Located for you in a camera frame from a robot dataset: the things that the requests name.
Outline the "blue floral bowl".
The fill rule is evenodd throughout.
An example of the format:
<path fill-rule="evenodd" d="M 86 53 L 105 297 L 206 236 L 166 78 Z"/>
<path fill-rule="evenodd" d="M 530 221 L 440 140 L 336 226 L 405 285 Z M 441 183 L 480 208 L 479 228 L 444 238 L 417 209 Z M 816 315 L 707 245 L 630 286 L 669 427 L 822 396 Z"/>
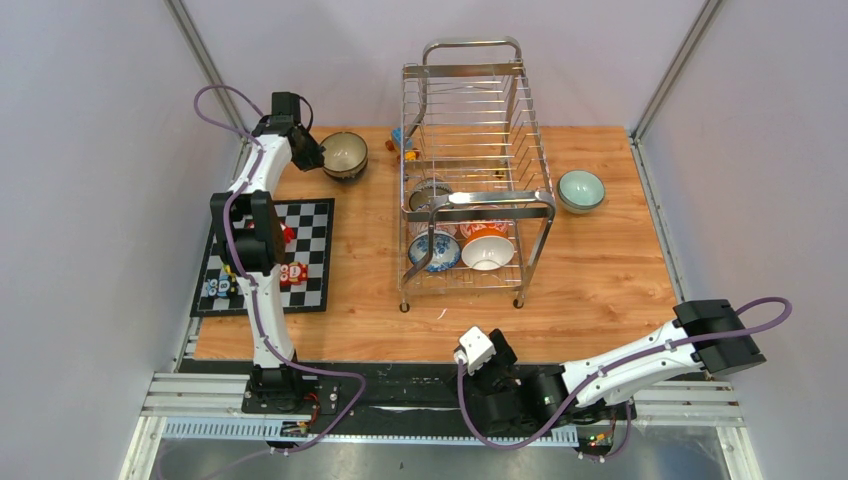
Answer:
<path fill-rule="evenodd" d="M 412 239 L 407 248 L 407 258 L 415 264 L 422 260 L 428 252 L 432 252 L 431 261 L 426 271 L 443 272 L 455 267 L 461 259 L 461 247 L 458 240 L 451 234 L 436 230 L 434 246 L 430 247 L 428 233 L 423 232 Z"/>

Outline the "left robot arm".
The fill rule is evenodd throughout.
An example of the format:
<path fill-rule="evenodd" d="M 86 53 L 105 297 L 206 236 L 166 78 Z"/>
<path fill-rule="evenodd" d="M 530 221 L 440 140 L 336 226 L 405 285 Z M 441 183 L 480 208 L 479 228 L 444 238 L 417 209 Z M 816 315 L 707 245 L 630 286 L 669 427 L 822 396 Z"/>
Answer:
<path fill-rule="evenodd" d="M 247 136 L 252 144 L 231 186 L 210 199 L 212 226 L 224 260 L 245 297 L 253 336 L 253 365 L 243 409 L 293 413 L 306 400 L 296 350 L 285 323 L 280 279 L 286 240 L 272 192 L 283 169 L 308 171 L 323 164 L 320 146 L 292 114 L 263 116 Z"/>

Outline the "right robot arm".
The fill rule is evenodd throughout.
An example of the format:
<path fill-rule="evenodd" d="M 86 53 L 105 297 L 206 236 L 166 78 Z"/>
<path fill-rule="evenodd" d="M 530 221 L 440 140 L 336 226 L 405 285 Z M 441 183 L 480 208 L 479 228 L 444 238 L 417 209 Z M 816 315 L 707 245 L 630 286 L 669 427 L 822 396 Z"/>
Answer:
<path fill-rule="evenodd" d="M 604 418 L 636 392 L 672 377 L 731 374 L 765 362 L 728 300 L 691 300 L 673 311 L 671 321 L 627 345 L 525 373 L 501 331 L 472 327 L 453 352 L 462 369 L 454 391 L 473 429 L 494 437 Z"/>

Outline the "teal glazed bowl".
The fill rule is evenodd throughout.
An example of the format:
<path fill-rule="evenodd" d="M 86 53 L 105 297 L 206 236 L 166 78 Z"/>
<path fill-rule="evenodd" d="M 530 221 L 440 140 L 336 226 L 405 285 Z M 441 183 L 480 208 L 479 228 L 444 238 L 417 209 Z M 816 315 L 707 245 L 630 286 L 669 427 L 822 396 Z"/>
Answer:
<path fill-rule="evenodd" d="M 367 172 L 367 165 L 362 166 L 360 169 L 354 171 L 335 171 L 328 168 L 324 168 L 323 172 L 333 181 L 340 184 L 354 184 L 357 183 Z"/>

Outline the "brown speckled bowl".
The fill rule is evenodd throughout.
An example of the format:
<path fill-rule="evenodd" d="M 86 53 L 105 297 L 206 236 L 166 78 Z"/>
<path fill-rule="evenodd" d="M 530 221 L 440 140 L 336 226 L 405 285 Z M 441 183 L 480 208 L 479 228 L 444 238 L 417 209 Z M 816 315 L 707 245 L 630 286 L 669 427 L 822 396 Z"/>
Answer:
<path fill-rule="evenodd" d="M 358 170 L 367 164 L 368 147 L 362 137 L 353 132 L 337 132 L 325 138 L 324 168 L 335 171 Z"/>

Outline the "steel two-tier dish rack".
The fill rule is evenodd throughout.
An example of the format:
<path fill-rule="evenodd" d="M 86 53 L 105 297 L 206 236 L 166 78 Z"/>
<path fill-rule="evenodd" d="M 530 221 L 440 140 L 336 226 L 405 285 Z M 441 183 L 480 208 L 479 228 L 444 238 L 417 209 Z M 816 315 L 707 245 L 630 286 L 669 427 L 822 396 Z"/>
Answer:
<path fill-rule="evenodd" d="M 504 290 L 522 307 L 556 215 L 549 162 L 520 43 L 510 36 L 436 39 L 416 63 L 402 70 L 401 124 L 421 156 L 399 162 L 399 272 L 402 312 L 417 295 Z M 418 211 L 407 199 L 426 179 L 447 182 L 450 195 L 435 197 Z M 476 271 L 459 263 L 427 272 L 432 252 L 412 264 L 409 222 L 430 223 L 453 235 L 461 251 L 459 225 L 509 222 L 516 253 L 506 266 Z"/>

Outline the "large ribbed celadon bowl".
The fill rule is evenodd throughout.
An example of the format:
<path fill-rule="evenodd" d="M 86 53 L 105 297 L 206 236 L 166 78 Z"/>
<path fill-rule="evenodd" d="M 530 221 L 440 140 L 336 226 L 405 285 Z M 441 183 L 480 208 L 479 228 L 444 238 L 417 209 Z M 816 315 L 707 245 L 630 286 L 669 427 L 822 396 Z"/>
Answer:
<path fill-rule="evenodd" d="M 586 170 L 571 170 L 563 174 L 557 183 L 559 198 L 568 198 L 578 204 L 592 204 L 605 199 L 605 186 L 594 173 Z"/>

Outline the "small celadon green bowl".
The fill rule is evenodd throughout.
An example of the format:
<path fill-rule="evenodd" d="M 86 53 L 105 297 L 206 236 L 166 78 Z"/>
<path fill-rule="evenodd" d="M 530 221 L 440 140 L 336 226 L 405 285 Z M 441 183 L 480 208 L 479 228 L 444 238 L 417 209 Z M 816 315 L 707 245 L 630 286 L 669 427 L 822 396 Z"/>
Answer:
<path fill-rule="evenodd" d="M 575 215 L 589 214 L 590 212 L 596 211 L 603 205 L 603 201 L 583 205 L 574 203 L 568 198 L 559 198 L 558 202 L 567 212 Z"/>

